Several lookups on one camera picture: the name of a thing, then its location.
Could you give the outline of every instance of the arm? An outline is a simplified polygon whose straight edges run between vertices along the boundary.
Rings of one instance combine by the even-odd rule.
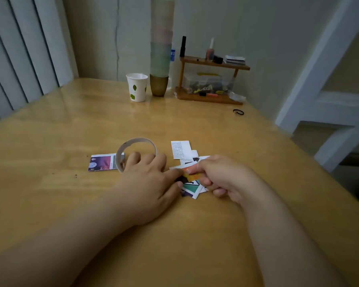
[[[0,286],[70,286],[115,236],[152,221],[178,196],[182,170],[162,172],[165,164],[164,154],[131,154],[112,191],[0,254]]]
[[[347,286],[287,205],[253,170],[214,155],[189,172],[205,172],[202,185],[241,205],[266,287]]]

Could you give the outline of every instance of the hand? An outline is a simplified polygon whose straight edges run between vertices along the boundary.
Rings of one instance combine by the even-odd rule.
[[[157,218],[178,197],[182,182],[175,179],[182,169],[164,171],[166,155],[150,153],[143,158],[130,154],[122,180],[115,186],[116,199],[131,217],[134,225],[143,225]]]
[[[213,155],[186,170],[188,174],[203,172],[199,179],[217,197],[228,194],[232,201],[243,206],[260,196],[267,184],[249,167],[226,156]]]

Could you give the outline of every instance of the transparent plastic box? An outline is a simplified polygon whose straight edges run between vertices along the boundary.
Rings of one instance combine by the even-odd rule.
[[[235,78],[222,77],[216,74],[185,73],[182,86],[189,94],[206,91],[213,94],[228,94],[232,91]]]

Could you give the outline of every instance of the tape ring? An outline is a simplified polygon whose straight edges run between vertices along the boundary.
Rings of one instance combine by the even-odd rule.
[[[125,170],[124,166],[123,166],[122,163],[121,163],[121,155],[122,155],[122,153],[123,153],[124,150],[125,150],[126,148],[128,148],[130,145],[132,145],[132,144],[134,144],[134,143],[138,143],[138,142],[147,142],[147,143],[153,145],[153,147],[154,147],[154,155],[157,156],[157,147],[156,147],[156,146],[154,145],[154,143],[153,143],[152,141],[150,141],[149,139],[147,139],[147,138],[142,138],[142,137],[130,139],[129,141],[126,141],[124,144],[122,144],[122,145],[120,146],[120,148],[118,148],[117,153],[116,153],[116,155],[115,155],[115,164],[116,164],[116,166],[117,166],[118,171],[120,171],[121,173],[124,172],[124,170]]]
[[[245,114],[242,110],[238,110],[238,109],[234,109],[233,112],[241,116]]]

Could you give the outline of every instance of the white paper cup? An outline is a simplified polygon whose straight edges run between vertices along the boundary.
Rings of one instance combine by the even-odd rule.
[[[129,73],[126,78],[129,83],[130,99],[134,102],[145,101],[148,76],[142,73]]]

